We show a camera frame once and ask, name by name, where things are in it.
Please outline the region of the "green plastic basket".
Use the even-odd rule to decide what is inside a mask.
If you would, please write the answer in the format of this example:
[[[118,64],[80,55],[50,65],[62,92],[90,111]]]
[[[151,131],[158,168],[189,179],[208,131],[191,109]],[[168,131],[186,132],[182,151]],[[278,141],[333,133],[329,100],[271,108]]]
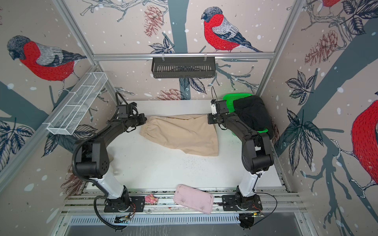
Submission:
[[[231,113],[237,114],[242,122],[258,132],[272,138],[271,118],[263,100],[249,93],[232,93],[223,97]]]

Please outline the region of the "black shorts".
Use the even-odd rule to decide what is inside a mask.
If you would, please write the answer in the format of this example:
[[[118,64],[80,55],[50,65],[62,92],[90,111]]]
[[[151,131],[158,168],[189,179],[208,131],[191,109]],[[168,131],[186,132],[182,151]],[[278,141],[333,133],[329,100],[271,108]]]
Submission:
[[[267,134],[271,140],[274,136],[271,117],[265,107],[263,100],[255,95],[233,101],[235,113],[240,120],[256,131],[268,130]]]

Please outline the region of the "beige shorts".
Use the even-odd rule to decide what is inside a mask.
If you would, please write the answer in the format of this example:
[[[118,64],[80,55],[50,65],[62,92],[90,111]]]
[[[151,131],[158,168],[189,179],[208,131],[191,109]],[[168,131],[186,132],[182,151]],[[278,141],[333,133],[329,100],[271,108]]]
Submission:
[[[216,128],[208,124],[207,115],[151,116],[140,133],[147,140],[186,154],[218,156]]]

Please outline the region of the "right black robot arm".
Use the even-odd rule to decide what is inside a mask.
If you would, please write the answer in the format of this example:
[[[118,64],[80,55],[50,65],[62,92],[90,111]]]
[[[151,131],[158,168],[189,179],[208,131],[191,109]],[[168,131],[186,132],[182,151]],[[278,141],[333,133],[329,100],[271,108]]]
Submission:
[[[208,123],[230,130],[242,143],[241,160],[246,170],[237,186],[232,205],[241,210],[261,210],[256,187],[262,175],[274,165],[272,146],[267,133],[259,133],[245,124],[235,113],[229,112],[225,100],[211,100]]]

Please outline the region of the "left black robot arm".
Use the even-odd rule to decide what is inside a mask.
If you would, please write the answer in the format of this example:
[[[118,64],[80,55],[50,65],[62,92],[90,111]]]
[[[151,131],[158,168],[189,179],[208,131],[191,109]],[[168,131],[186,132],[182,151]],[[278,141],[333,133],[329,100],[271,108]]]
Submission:
[[[137,103],[117,106],[115,116],[99,133],[78,141],[72,157],[73,173],[82,181],[90,182],[104,193],[105,204],[111,209],[129,208],[132,201],[127,188],[116,180],[110,166],[108,145],[123,133],[130,133],[146,123]]]

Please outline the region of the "small pink toy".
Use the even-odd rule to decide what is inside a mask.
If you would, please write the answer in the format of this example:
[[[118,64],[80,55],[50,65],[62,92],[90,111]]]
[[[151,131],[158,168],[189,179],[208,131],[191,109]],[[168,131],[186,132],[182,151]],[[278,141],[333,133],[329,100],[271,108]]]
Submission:
[[[158,203],[158,198],[155,197],[153,194],[149,194],[145,196],[145,202],[150,205],[156,205]]]

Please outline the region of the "pink plastic tray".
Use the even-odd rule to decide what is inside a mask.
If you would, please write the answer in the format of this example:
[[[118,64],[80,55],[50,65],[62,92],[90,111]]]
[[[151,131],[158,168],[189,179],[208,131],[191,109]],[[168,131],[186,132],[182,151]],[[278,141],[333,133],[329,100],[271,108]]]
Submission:
[[[188,207],[195,211],[211,214],[214,196],[204,191],[180,184],[176,188],[173,201],[178,205]]]

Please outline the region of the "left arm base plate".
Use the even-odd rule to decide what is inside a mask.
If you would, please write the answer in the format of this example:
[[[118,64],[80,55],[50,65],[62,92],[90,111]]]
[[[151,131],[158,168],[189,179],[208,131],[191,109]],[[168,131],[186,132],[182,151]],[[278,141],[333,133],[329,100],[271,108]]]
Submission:
[[[122,213],[122,212],[143,212],[145,198],[141,196],[128,197],[125,199],[106,199],[104,212]]]

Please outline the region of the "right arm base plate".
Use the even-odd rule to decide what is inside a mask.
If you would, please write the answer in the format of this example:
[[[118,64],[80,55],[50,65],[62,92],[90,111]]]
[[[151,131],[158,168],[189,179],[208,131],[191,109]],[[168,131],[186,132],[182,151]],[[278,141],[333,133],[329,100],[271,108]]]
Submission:
[[[243,197],[241,194],[235,195],[222,195],[221,206],[224,211],[262,211],[260,197],[255,194],[251,197]]]

